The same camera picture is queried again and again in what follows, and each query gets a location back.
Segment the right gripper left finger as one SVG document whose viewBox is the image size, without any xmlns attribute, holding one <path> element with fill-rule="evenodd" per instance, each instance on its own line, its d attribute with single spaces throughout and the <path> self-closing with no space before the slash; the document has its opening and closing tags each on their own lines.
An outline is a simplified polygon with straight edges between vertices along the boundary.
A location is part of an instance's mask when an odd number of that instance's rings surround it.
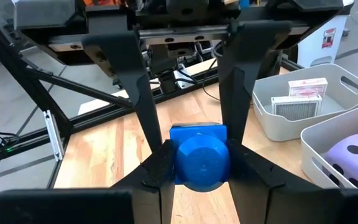
<svg viewBox="0 0 358 224">
<path fill-rule="evenodd" d="M 171 224 L 176 149 L 166 140 L 130 174 L 111 186 L 115 224 Z"/>
</svg>

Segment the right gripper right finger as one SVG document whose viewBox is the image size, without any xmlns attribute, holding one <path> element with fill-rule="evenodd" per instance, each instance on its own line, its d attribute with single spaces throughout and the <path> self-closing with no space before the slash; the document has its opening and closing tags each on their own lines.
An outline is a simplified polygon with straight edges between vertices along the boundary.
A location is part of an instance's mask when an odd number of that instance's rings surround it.
<svg viewBox="0 0 358 224">
<path fill-rule="evenodd" d="M 233 139 L 227 140 L 227 148 L 229 188 L 240 224 L 265 224 L 271 191 L 285 185 L 278 166 Z"/>
</svg>

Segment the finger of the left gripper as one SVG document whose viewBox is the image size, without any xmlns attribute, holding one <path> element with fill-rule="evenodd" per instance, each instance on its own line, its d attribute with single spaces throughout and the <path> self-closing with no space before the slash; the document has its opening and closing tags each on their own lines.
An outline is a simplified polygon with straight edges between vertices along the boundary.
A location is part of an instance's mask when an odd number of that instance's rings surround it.
<svg viewBox="0 0 358 224">
<path fill-rule="evenodd" d="M 132 102 L 151 151 L 162 145 L 160 126 L 149 75 L 133 31 L 88 34 L 82 41 L 86 54 L 105 72 L 114 73 Z"/>
<path fill-rule="evenodd" d="M 229 25 L 218 45 L 219 98 L 227 138 L 242 142 L 255 81 L 267 52 L 285 40 L 290 21 L 255 21 Z"/>
</svg>

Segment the small blue brick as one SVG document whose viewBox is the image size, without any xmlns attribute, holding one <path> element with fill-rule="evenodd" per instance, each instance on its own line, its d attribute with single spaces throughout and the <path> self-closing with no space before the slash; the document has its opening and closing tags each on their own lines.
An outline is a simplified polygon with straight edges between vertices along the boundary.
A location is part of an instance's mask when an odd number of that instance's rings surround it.
<svg viewBox="0 0 358 224">
<path fill-rule="evenodd" d="M 176 124 L 169 130 L 176 150 L 175 183 L 195 192 L 210 192 L 229 177 L 231 159 L 227 128 L 219 123 Z"/>
</svg>

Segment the black and white card deck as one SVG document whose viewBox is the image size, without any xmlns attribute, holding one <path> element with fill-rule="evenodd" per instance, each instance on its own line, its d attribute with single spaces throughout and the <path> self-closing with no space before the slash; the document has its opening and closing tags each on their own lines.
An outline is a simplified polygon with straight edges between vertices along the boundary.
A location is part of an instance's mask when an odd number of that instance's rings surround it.
<svg viewBox="0 0 358 224">
<path fill-rule="evenodd" d="M 272 114 L 283 116 L 289 121 L 312 118 L 318 115 L 321 102 L 320 95 L 271 97 Z"/>
</svg>

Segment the purple foam die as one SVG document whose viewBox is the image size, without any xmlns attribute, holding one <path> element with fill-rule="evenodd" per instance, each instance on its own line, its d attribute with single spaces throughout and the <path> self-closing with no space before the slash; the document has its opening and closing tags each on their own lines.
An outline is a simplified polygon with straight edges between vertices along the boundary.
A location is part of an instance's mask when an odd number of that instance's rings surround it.
<svg viewBox="0 0 358 224">
<path fill-rule="evenodd" d="M 323 157 L 358 188 L 358 134 L 340 140 Z"/>
</svg>

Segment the grey plastic bin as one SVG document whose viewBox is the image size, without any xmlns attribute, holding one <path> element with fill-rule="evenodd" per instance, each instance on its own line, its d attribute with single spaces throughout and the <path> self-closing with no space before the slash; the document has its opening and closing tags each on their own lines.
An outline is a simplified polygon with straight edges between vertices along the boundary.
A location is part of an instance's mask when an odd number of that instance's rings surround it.
<svg viewBox="0 0 358 224">
<path fill-rule="evenodd" d="M 271 97 L 288 95 L 289 81 L 309 78 L 325 78 L 328 81 L 317 116 L 290 121 L 272 114 Z M 252 100 L 255 115 L 270 140 L 298 139 L 303 129 L 358 107 L 358 77 L 336 64 L 317 65 L 257 80 Z"/>
<path fill-rule="evenodd" d="M 354 134 L 358 134 L 358 108 L 302 130 L 301 166 L 305 175 L 322 188 L 358 189 L 323 157 L 340 140 Z"/>
</svg>

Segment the white trash can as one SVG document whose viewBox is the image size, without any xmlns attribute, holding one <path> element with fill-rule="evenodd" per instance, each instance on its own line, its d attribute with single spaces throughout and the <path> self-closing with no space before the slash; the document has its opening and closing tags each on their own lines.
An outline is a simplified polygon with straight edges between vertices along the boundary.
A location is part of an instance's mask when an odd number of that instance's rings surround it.
<svg viewBox="0 0 358 224">
<path fill-rule="evenodd" d="M 312 67 L 334 63 L 354 0 L 343 0 L 343 3 L 347 4 L 344 12 L 327 21 L 298 44 L 298 65 Z"/>
</svg>

